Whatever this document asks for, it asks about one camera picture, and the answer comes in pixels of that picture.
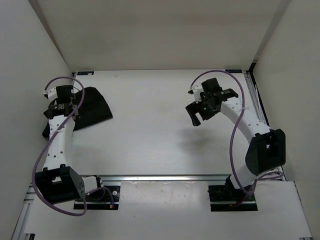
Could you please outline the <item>black pleated skirt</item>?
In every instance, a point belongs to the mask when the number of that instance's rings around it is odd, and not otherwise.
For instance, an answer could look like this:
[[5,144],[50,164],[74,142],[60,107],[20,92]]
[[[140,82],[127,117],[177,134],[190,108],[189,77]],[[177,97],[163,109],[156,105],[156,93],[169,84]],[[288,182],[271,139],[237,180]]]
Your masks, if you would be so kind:
[[56,99],[50,100],[48,109],[43,113],[47,118],[47,125],[42,132],[44,138],[51,138],[62,123],[70,124],[72,129],[77,131],[113,118],[105,98],[95,87],[73,89],[79,103],[69,115],[58,113],[55,110]]

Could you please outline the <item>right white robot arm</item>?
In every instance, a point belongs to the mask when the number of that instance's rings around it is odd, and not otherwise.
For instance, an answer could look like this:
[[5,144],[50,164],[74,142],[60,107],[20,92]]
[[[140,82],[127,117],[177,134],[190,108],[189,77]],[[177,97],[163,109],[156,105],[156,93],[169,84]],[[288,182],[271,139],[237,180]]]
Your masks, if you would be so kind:
[[239,95],[231,88],[222,89],[216,78],[204,81],[200,87],[190,87],[194,101],[186,106],[193,126],[201,124],[197,115],[207,121],[218,113],[234,123],[248,141],[244,164],[232,167],[224,189],[216,193],[219,200],[239,201],[252,193],[258,180],[272,178],[271,171],[286,163],[286,135],[281,129],[272,129],[243,106]]

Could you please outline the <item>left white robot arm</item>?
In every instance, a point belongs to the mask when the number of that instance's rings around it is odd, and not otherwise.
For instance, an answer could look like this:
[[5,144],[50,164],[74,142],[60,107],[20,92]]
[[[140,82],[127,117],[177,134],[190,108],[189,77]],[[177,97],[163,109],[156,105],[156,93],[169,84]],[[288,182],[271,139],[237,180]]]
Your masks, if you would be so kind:
[[44,93],[53,101],[48,107],[49,146],[41,171],[35,173],[35,185],[50,204],[84,199],[89,195],[100,200],[105,194],[102,179],[97,176],[81,177],[71,161],[72,134],[78,114],[69,115],[77,106],[72,85],[54,87]]

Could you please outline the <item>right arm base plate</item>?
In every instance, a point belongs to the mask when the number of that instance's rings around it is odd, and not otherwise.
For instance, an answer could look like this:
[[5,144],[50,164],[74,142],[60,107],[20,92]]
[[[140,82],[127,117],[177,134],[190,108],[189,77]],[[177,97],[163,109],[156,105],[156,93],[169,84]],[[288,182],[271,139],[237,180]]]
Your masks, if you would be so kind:
[[247,196],[241,189],[225,185],[209,185],[208,194],[211,212],[256,212],[255,195]]

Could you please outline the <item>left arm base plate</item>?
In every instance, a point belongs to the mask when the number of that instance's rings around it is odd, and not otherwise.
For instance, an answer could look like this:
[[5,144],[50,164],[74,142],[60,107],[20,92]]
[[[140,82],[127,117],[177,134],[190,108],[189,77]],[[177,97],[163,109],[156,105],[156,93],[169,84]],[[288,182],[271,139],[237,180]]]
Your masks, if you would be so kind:
[[117,211],[120,204],[121,183],[104,182],[109,191],[102,189],[85,197],[87,210]]

